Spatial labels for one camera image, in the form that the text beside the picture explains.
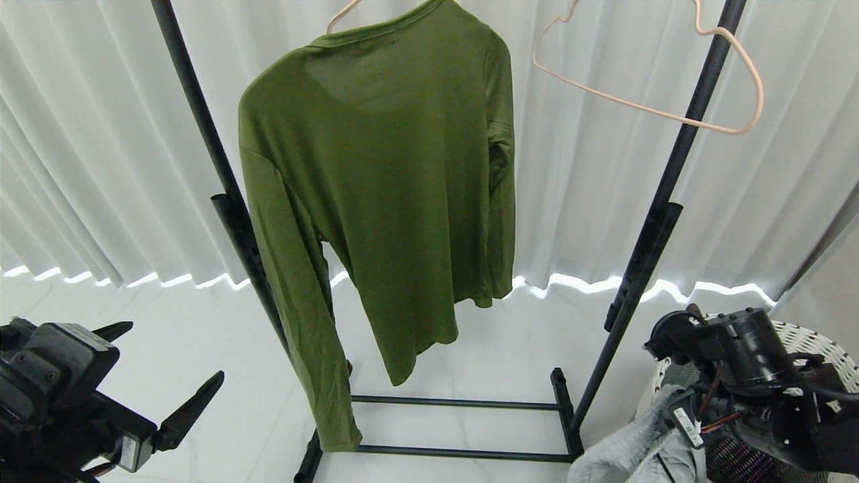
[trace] shirt sleeve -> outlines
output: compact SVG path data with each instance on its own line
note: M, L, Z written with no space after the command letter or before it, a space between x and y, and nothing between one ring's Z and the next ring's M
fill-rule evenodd
M513 290L516 228L513 72L507 45L492 31L486 50L485 81L490 155L489 276L492 296L502 298Z
M334 328L328 268L317 230L267 158L241 150L253 233L325 451L354 450L361 432L351 410L349 370Z

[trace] shirt neckline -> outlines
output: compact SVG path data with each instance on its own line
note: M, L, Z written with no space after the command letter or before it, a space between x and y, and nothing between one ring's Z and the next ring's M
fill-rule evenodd
M379 35L390 34L393 31L404 28L407 25L424 18L446 1L449 0L426 0L415 9L412 9L392 20L375 23L373 25L368 25L367 27L351 28L349 30L344 30L343 32L325 34L314 40L310 45L317 47L334 47L370 39Z

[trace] white tile floor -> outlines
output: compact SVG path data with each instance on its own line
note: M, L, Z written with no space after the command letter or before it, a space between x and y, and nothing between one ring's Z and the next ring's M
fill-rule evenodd
M418 359L411 378L392 388L355 289L334 291L338 330L355 365L356 394L553 402L549 374L561 367L574 403L606 333L613 291L584 295L556 287L540 299L519 289L492 309L457 307L460 338ZM753 294L693 294L704 310L760 305ZM55 277L0 278L0 318L76 322L96 328L130 320L117 341L122 358L101 391L144 416L167 417L217 370L226 382L185 442L154 455L137 474L116 470L105 483L275 483L292 481L313 432L307 402L253 289L183 284L134 289L67 284ZM653 323L680 307L667 294L643 303L586 419L586 445L623 425L654 363L641 349ZM371 444L563 452L555 413L355 404ZM563 464L389 455L326 455L316 481L561 483Z

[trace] green shirt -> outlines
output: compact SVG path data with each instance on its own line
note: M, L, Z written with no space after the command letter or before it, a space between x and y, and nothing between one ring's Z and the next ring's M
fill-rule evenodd
M322 449L361 441L321 242L355 284L391 382L456 340L454 303L511 290L509 52L456 2L290 52L239 107L247 203Z

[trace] gray towel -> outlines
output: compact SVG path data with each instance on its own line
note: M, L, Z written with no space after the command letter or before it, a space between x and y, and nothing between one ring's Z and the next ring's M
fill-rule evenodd
M703 449L692 449L678 430L667 431L661 410L680 386L666 386L647 412L588 448L567 474L568 483L704 483ZM666 474L662 462L671 473Z

